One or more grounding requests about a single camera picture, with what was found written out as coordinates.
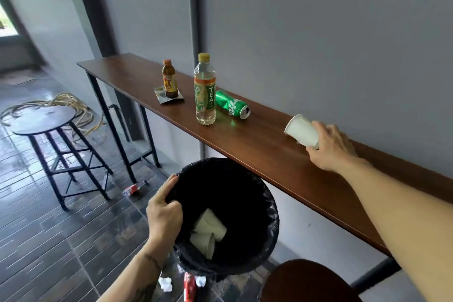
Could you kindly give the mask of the black metal table frame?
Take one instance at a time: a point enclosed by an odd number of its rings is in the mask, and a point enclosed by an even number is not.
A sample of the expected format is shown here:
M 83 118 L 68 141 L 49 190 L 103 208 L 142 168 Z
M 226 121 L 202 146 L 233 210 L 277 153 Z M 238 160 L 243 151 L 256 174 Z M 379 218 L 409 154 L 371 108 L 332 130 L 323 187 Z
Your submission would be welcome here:
M 131 180 L 135 180 L 131 168 L 133 163 L 127 161 L 126 155 L 123 153 L 123 145 L 114 121 L 107 111 L 99 81 L 111 87 L 124 99 L 139 105 L 142 133 L 146 134 L 146 141 L 150 146 L 155 166 L 158 166 L 158 158 L 147 112 L 155 114 L 196 139 L 200 145 L 200 159 L 207 159 L 204 147 L 222 154 L 252 171 L 264 182 L 285 193 L 294 201 L 305 205 L 366 242 L 376 251 L 385 254 L 387 259 L 352 283 L 352 288 L 356 289 L 359 294 L 402 270 L 380 236 L 377 235 L 371 221 L 365 216 L 363 207 L 359 207 L 358 199 L 353 197 L 352 192 L 344 190 L 336 195 L 331 194 L 336 198 L 333 202 L 330 202 L 327 196 L 321 195 L 326 188 L 345 186 L 345 183 L 341 183 L 339 178 L 323 178 L 321 173 L 311 176 L 313 169 L 309 169 L 306 173 L 302 172 L 303 165 L 308 163 L 307 156 L 304 157 L 302 163 L 297 164 L 295 160 L 302 158 L 302 153 L 295 145 L 290 144 L 285 135 L 280 134 L 283 122 L 289 120 L 288 115 L 251 101 L 251 105 L 258 112 L 257 115 L 252 116 L 252 121 L 237 121 L 236 125 L 233 125 L 233 122 L 228 121 L 226 114 L 222 113 L 213 126 L 202 126 L 185 114 L 194 107 L 191 100 L 185 99 L 184 102 L 171 102 L 169 106 L 163 106 L 151 97 L 150 88 L 159 82 L 157 73 L 151 69 L 145 69 L 144 74 L 141 74 L 134 70 L 115 71 L 114 67 L 109 66 L 102 66 L 100 71 L 88 68 L 85 63 L 81 63 L 80 66 L 86 71 L 98 103 L 106 113 L 106 122 L 122 154 Z

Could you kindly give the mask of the green drink can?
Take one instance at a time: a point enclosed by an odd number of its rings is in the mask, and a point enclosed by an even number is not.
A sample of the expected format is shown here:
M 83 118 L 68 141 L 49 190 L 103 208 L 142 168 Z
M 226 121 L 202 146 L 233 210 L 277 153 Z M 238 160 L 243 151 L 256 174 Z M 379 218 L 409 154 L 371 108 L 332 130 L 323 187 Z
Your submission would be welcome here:
M 216 105 L 227 111 L 229 115 L 243 120 L 251 114 L 250 106 L 246 102 L 234 98 L 220 89 L 216 91 Z

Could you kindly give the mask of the crushed paper cup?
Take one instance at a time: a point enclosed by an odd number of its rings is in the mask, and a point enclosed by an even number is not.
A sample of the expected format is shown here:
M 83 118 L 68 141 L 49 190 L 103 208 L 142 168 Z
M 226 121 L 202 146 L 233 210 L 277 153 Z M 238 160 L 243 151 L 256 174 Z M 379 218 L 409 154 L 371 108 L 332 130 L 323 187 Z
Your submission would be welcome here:
M 215 236 L 213 233 L 192 233 L 190 242 L 208 260 L 212 260 L 215 250 Z
M 221 242 L 226 235 L 227 227 L 207 208 L 196 221 L 193 229 L 198 234 L 213 234 L 216 242 Z

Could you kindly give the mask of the person's left forearm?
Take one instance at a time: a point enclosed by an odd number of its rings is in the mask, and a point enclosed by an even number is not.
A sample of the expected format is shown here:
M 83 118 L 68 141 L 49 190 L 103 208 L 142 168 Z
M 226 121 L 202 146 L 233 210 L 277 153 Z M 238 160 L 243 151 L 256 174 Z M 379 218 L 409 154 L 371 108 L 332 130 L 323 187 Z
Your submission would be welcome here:
M 149 239 L 96 302 L 150 302 L 173 243 Z

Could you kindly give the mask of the trash bin with black bag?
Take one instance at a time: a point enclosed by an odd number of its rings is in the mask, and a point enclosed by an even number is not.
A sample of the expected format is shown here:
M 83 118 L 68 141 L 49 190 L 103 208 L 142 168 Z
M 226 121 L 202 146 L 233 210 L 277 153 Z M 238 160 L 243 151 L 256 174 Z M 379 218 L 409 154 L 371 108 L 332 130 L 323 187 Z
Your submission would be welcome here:
M 251 272 L 275 249 L 280 218 L 269 188 L 255 173 L 228 158 L 207 158 L 185 166 L 166 202 L 178 201 L 183 223 L 174 251 L 180 267 L 217 281 Z M 207 259 L 190 242 L 203 212 L 210 209 L 226 235 Z

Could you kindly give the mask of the white paper cup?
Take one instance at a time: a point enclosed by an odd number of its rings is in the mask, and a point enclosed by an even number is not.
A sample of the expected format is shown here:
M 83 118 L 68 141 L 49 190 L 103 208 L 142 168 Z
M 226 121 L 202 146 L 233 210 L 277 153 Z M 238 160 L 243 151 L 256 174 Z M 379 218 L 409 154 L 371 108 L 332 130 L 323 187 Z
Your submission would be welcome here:
M 295 115 L 287 124 L 284 133 L 305 147 L 319 149 L 319 135 L 311 121 L 301 114 Z

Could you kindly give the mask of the clear tea bottle yellow cap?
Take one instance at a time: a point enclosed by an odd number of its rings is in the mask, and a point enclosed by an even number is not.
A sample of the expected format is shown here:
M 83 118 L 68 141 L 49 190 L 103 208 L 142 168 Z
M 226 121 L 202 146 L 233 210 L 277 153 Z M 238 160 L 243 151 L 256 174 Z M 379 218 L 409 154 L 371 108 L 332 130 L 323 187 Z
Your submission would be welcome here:
M 199 53 L 194 70 L 196 118 L 201 125 L 211 125 L 216 120 L 216 72 L 210 54 Z

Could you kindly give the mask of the brown round stool seat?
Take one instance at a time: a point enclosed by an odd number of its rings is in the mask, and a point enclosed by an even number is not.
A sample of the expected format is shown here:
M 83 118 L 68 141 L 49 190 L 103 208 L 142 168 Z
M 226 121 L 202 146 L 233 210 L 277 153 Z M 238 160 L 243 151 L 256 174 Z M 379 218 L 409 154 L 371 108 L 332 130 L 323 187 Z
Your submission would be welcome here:
M 362 302 L 334 271 L 307 259 L 286 261 L 266 279 L 260 302 Z

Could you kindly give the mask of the person's right hand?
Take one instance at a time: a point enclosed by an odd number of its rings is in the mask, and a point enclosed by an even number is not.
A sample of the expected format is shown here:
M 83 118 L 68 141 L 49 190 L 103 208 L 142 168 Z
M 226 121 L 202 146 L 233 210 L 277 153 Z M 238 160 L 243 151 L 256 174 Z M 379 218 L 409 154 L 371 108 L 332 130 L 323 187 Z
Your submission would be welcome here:
M 323 164 L 314 164 L 318 168 L 342 174 L 352 166 L 366 163 L 357 155 L 347 135 L 337 125 L 325 125 L 319 121 L 312 121 L 312 124 L 319 135 L 319 149 L 324 152 Z

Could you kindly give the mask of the black round metal stool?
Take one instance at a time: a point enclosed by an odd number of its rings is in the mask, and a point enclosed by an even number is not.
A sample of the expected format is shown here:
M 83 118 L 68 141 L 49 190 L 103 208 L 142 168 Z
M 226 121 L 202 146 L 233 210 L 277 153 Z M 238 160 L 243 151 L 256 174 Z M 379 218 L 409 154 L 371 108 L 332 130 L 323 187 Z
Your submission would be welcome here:
M 85 135 L 77 128 L 74 119 L 76 110 L 67 106 L 50 106 L 43 109 L 32 110 L 19 116 L 11 124 L 11 131 L 15 135 L 27 137 L 37 158 L 43 167 L 44 173 L 50 182 L 51 188 L 64 211 L 68 208 L 65 199 L 74 196 L 81 196 L 91 192 L 99 192 L 106 201 L 110 198 L 106 192 L 108 179 L 113 171 L 88 142 Z M 70 127 L 79 137 L 84 148 L 76 148 L 64 131 L 64 127 Z M 44 158 L 44 154 L 37 142 L 37 136 L 44 135 L 56 154 L 56 159 L 50 167 Z M 82 190 L 69 194 L 72 182 L 77 183 L 75 173 L 85 172 L 94 184 L 94 189 Z M 69 182 L 65 194 L 61 194 L 54 176 L 68 174 Z

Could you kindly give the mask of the small brown glass bottle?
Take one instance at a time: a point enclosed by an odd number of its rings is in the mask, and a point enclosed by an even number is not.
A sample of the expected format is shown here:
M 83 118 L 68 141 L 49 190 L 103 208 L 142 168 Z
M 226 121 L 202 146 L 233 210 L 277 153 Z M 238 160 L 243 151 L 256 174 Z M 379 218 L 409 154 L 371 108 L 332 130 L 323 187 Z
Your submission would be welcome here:
M 171 59 L 164 59 L 163 65 L 162 76 L 164 81 L 165 95 L 167 98 L 175 99 L 178 97 L 176 70 L 172 65 Z

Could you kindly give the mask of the dark metal column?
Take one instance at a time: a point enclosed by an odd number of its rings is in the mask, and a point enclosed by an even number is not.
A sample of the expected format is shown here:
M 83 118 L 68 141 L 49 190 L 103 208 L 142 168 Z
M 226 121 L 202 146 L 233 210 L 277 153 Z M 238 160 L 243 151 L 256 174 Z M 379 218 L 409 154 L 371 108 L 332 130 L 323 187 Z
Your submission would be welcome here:
M 73 0 L 76 12 L 95 59 L 117 55 L 118 48 L 104 0 Z M 110 86 L 105 87 L 110 105 L 117 105 L 130 141 L 144 140 L 135 103 Z

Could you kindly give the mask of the crumpled foil wrapper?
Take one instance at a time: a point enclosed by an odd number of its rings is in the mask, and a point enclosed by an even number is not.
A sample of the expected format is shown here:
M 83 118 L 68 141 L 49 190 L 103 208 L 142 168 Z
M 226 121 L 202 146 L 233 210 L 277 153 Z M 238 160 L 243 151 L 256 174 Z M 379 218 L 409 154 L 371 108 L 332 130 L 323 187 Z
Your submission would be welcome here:
M 184 97 L 182 96 L 179 89 L 177 90 L 178 95 L 175 98 L 170 98 L 170 97 L 166 96 L 166 90 L 164 89 L 164 86 L 155 87 L 154 92 L 155 92 L 156 97 L 160 104 L 177 101 L 177 100 L 184 100 Z

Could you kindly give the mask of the grey wall pipe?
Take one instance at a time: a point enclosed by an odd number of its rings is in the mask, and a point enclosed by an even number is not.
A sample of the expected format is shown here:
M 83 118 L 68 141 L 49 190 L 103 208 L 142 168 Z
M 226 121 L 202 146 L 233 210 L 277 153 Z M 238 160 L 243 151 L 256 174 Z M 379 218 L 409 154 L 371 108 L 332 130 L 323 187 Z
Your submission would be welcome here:
M 198 64 L 198 54 L 202 50 L 201 25 L 200 25 L 200 5 L 199 0 L 189 0 L 193 67 Z

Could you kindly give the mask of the person's left hand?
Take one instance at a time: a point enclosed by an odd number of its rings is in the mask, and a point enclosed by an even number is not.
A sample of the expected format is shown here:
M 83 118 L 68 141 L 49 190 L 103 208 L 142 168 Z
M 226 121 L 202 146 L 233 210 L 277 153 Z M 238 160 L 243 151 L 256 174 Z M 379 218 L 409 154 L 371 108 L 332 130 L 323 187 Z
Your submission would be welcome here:
M 183 210 L 178 201 L 153 203 L 153 197 L 146 208 L 149 225 L 149 242 L 172 247 L 181 230 Z

